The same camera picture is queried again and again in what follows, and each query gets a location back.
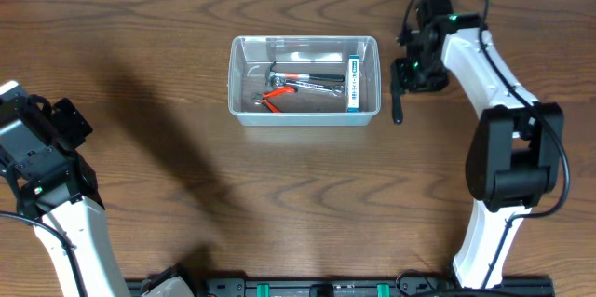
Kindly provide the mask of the white blue small box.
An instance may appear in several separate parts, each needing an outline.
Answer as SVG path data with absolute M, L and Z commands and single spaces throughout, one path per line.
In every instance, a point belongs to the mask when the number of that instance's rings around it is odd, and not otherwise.
M 347 111 L 355 113 L 359 110 L 359 56 L 348 58 L 346 81 Z

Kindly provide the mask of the orange handled pliers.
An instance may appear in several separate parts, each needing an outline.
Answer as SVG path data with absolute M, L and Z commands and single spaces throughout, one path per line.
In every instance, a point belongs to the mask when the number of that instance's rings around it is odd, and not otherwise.
M 297 92 L 297 88 L 284 86 L 281 88 L 276 88 L 274 90 L 268 91 L 266 93 L 256 94 L 253 99 L 253 103 L 255 105 L 262 105 L 271 113 L 280 113 L 280 110 L 275 106 L 272 102 L 274 98 L 295 94 Z

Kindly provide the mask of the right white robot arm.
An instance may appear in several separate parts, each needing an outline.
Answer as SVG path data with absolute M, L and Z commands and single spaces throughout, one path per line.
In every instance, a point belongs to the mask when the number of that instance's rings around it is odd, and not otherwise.
M 479 122 L 465 165 L 473 209 L 452 261 L 459 289 L 496 290 L 515 235 L 551 192 L 561 155 L 563 112 L 525 89 L 501 58 L 478 13 L 456 14 L 451 0 L 421 0 L 417 30 L 406 28 L 406 55 L 391 65 L 392 119 L 403 121 L 401 98 L 447 87 L 454 76 Z

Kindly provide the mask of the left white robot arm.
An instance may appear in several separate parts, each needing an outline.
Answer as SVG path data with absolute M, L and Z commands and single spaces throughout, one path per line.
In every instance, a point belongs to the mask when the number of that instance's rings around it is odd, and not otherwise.
M 68 99 L 55 103 L 16 81 L 1 87 L 1 175 L 11 218 L 31 225 L 66 296 L 127 296 L 95 171 L 77 152 L 92 128 Z

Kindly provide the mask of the black orange hammer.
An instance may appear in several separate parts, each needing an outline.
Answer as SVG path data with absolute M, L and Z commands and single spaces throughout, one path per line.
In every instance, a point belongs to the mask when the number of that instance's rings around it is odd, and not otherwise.
M 299 73 L 284 73 L 275 71 L 276 63 L 273 61 L 266 74 L 265 84 L 267 86 L 281 85 L 282 83 L 292 81 L 320 81 L 320 82 L 333 82 L 333 83 L 344 83 L 345 77 L 341 74 L 299 74 Z

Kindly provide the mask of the black yellow screwdriver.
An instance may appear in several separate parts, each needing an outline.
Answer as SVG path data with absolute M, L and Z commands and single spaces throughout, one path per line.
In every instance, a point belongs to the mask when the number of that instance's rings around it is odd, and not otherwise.
M 396 125 L 403 122 L 401 95 L 398 92 L 392 94 L 392 119 Z

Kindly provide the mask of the silver double ended wrench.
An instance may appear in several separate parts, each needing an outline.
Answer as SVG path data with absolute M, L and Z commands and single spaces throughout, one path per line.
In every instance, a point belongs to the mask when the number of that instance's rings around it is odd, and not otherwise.
M 273 77 L 269 80 L 269 83 L 277 88 L 290 86 L 294 88 L 302 88 L 316 92 L 327 92 L 331 93 L 333 96 L 340 96 L 345 93 L 345 88 L 343 85 L 321 85 L 316 83 L 309 83 L 307 81 L 293 80 L 281 77 Z

